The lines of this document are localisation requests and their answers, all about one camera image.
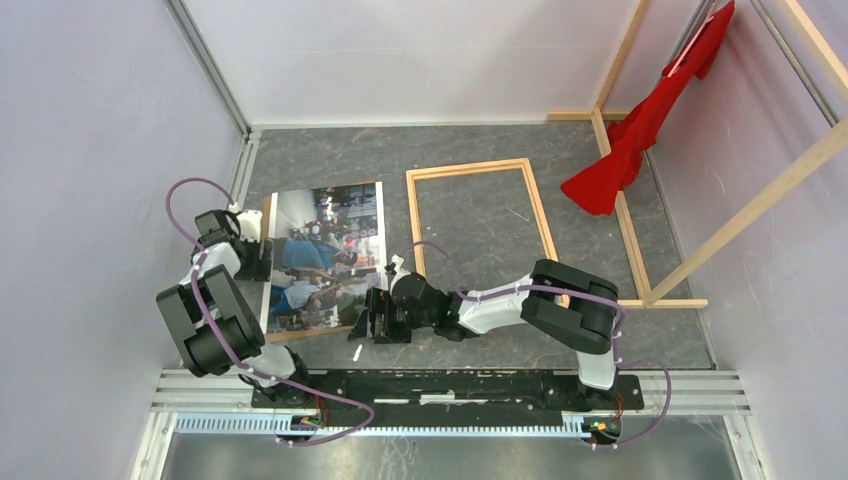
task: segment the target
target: canvas print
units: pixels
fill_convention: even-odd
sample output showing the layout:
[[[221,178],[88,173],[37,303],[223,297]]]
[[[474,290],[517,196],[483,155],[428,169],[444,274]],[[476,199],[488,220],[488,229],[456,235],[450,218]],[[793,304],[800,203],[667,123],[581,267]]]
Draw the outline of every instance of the canvas print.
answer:
[[[279,192],[265,204],[273,244],[262,311],[266,338],[352,328],[368,289],[385,288],[380,183]]]

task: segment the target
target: blue shirt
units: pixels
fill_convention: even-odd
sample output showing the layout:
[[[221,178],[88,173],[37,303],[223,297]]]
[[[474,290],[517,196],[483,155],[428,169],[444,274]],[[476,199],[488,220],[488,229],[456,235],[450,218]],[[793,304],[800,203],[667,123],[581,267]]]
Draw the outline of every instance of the blue shirt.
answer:
[[[336,265],[338,250],[326,243],[289,239],[283,247],[283,268],[318,268]]]

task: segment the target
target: poster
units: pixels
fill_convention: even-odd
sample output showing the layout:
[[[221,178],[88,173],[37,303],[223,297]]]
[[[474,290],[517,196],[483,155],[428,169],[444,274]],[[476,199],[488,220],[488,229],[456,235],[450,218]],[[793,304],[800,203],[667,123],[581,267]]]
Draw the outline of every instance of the poster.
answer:
[[[273,245],[260,319],[266,339],[351,329],[368,289],[386,286],[381,184],[279,192],[265,205]]]

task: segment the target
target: red garment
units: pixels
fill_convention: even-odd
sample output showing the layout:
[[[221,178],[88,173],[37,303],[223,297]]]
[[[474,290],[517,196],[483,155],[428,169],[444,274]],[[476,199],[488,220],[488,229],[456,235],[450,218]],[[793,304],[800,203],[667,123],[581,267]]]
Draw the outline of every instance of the red garment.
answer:
[[[612,214],[618,191],[636,180],[642,166],[641,152],[657,143],[657,133],[677,97],[693,76],[703,80],[709,73],[734,9],[731,1],[716,12],[677,72],[666,77],[675,58],[663,69],[662,80],[648,98],[621,123],[610,123],[607,133],[612,153],[563,183],[562,193],[593,215]]]

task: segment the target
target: printed picture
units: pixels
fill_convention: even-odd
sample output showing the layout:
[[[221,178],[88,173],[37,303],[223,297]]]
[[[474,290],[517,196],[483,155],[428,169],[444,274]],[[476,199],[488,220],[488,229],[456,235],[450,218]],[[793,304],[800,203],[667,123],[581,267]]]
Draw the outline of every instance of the printed picture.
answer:
[[[275,193],[273,265],[262,321],[280,341],[349,330],[370,287],[385,287],[380,183]]]

